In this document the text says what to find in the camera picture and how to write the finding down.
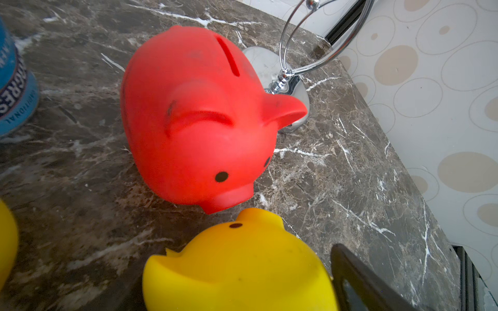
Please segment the blue can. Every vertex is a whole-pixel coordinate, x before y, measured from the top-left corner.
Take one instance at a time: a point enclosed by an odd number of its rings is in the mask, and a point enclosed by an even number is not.
[[[38,84],[0,18],[0,137],[21,126],[38,106]]]

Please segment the metal ring frame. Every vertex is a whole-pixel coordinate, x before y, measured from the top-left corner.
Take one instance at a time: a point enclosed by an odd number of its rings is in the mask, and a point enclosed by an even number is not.
[[[283,37],[285,35],[285,31],[287,30],[287,27],[290,24],[290,20],[292,19],[294,14],[297,12],[297,10],[301,6],[301,4],[303,4],[303,2],[305,2],[305,1],[306,1],[307,7],[310,9],[310,12],[308,14],[306,14],[306,16],[304,16],[304,18],[297,24],[296,28],[294,28],[294,30],[292,31],[289,39],[287,40],[287,43],[285,44],[285,50],[283,52],[283,58],[282,58],[282,44],[283,44]],[[287,56],[287,49],[289,47],[289,44],[290,44],[292,37],[294,36],[294,34],[297,31],[297,29],[302,25],[302,23],[304,23],[304,21],[311,14],[316,12],[316,10],[318,10],[318,9],[320,9],[320,8],[326,6],[327,4],[332,3],[334,1],[336,1],[336,0],[328,0],[328,1],[325,1],[324,3],[320,4],[319,0],[301,0],[298,3],[298,5],[296,6],[296,8],[294,9],[294,11],[292,11],[291,15],[289,16],[289,19],[287,20],[287,22],[285,23],[285,26],[283,27],[282,37],[280,38],[280,45],[279,45],[279,49],[278,49],[278,55],[280,58],[280,66],[282,68],[282,75],[283,75],[282,82],[284,84],[288,81],[288,79],[290,77],[292,77],[294,75],[301,75],[301,74],[310,72],[314,69],[320,68],[321,66],[327,64],[332,59],[334,59],[334,57],[336,57],[337,54],[339,54],[342,50],[344,50],[344,48],[347,47],[349,45],[349,43],[351,42],[351,40],[353,40],[354,37],[358,34],[361,27],[363,27],[363,24],[365,23],[368,15],[370,13],[370,10],[372,9],[372,6],[374,4],[374,0],[366,0],[365,6],[362,10],[362,13],[360,14],[360,17],[358,18],[356,26],[353,28],[353,30],[350,32],[350,34],[348,35],[346,40],[341,44],[341,46],[339,48],[332,50],[329,54],[327,54],[326,56],[324,56],[323,58],[317,60],[316,62],[314,62],[312,64],[309,64],[309,65],[306,65],[303,67],[299,67],[299,68],[296,68],[293,70],[287,69],[286,62],[285,62],[286,56]]]

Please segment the chrome base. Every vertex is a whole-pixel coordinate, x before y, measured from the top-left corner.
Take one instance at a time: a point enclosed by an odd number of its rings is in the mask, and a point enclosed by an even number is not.
[[[261,84],[263,84],[263,87],[267,89],[267,92],[272,93],[269,88],[276,81],[278,81],[278,75],[282,73],[279,56],[268,49],[258,46],[248,47],[243,51],[243,53],[249,59],[259,80],[261,81]],[[301,78],[298,75],[295,75],[288,80],[288,82],[278,91],[277,94],[285,94],[296,97],[302,101],[308,110],[308,113],[304,117],[279,131],[281,133],[293,132],[298,127],[302,126],[309,116],[310,99],[308,97],[308,93],[306,92],[306,88],[304,87]]]

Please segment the red piggy bank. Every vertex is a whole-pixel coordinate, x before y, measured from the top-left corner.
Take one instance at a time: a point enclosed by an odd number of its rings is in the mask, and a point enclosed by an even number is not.
[[[126,137],[145,183],[208,214],[254,195],[277,131],[306,112],[294,97],[265,93],[236,45],[198,27],[174,26],[144,43],[121,89]]]

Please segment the piggy bank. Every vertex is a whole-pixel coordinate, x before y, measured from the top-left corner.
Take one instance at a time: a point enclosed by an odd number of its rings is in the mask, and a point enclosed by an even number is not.
[[[145,183],[167,201],[214,213],[253,196],[277,131],[307,109],[294,97],[267,94],[228,39],[174,26],[133,55],[121,112]]]
[[[12,213],[0,200],[0,290],[14,266],[19,237]]]
[[[148,311],[337,311],[318,256],[258,208],[210,227],[176,253],[153,255],[142,280]]]

